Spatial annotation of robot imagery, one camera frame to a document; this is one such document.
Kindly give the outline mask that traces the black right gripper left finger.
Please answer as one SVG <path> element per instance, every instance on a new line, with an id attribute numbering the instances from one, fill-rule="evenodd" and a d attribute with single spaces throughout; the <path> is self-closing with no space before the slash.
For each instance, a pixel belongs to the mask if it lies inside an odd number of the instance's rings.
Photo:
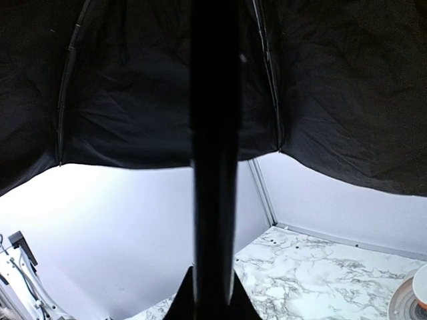
<path id="1" fill-rule="evenodd" d="M 193 269 L 193 266 L 188 268 L 163 320 L 193 320 Z"/>

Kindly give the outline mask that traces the beige folding umbrella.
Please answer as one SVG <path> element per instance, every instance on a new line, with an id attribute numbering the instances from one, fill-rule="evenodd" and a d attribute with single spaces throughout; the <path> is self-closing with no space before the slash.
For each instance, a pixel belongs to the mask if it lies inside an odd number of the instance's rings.
<path id="1" fill-rule="evenodd" d="M 195 170 L 198 307 L 232 296 L 236 167 L 426 194 L 425 1 L 2 1 L 1 192 Z"/>

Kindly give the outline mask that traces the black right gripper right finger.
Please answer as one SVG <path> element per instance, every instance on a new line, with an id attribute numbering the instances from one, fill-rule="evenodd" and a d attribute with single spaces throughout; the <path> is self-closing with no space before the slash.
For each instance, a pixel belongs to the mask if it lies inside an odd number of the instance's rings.
<path id="1" fill-rule="evenodd" d="M 252 305 L 238 274 L 234 272 L 234 288 L 230 301 L 230 319 L 232 320 L 261 320 Z"/>

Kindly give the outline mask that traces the left aluminium frame post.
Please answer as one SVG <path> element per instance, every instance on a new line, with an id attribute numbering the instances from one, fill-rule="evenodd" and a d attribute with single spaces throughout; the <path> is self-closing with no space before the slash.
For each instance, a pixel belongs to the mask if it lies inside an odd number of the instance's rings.
<path id="1" fill-rule="evenodd" d="M 264 180 L 264 176 L 262 174 L 262 170 L 260 164 L 257 159 L 251 159 L 248 161 L 248 167 L 254 181 L 254 185 L 257 191 L 257 194 L 260 198 L 264 215 L 270 227 L 276 226 L 278 224 L 278 220 L 276 217 L 276 213 L 274 211 L 274 206 L 270 199 L 270 194 L 268 193 L 268 188 L 266 186 L 266 182 Z"/>

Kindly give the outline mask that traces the orange white bowl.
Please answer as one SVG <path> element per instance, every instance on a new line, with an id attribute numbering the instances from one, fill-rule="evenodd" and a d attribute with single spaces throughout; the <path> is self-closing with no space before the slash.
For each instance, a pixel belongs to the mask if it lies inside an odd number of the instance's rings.
<path id="1" fill-rule="evenodd" d="M 412 290 L 421 308 L 427 305 L 427 265 L 422 266 L 415 273 L 412 280 Z"/>

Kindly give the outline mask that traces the grey ringed plate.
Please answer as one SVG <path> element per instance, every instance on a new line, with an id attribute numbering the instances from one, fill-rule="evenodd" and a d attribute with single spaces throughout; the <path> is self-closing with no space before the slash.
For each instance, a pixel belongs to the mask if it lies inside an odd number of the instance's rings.
<path id="1" fill-rule="evenodd" d="M 393 293 L 388 304 L 389 320 L 426 320 L 426 309 L 421 307 L 412 289 L 412 278 L 405 280 Z"/>

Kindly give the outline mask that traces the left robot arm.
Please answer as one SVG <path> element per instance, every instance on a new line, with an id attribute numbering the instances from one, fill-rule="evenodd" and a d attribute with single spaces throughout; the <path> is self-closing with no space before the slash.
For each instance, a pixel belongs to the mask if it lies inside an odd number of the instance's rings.
<path id="1" fill-rule="evenodd" d="M 8 236 L 9 248 L 1 247 L 1 282 L 9 286 L 30 319 L 73 319 L 48 294 L 36 266 L 38 262 L 22 232 Z"/>

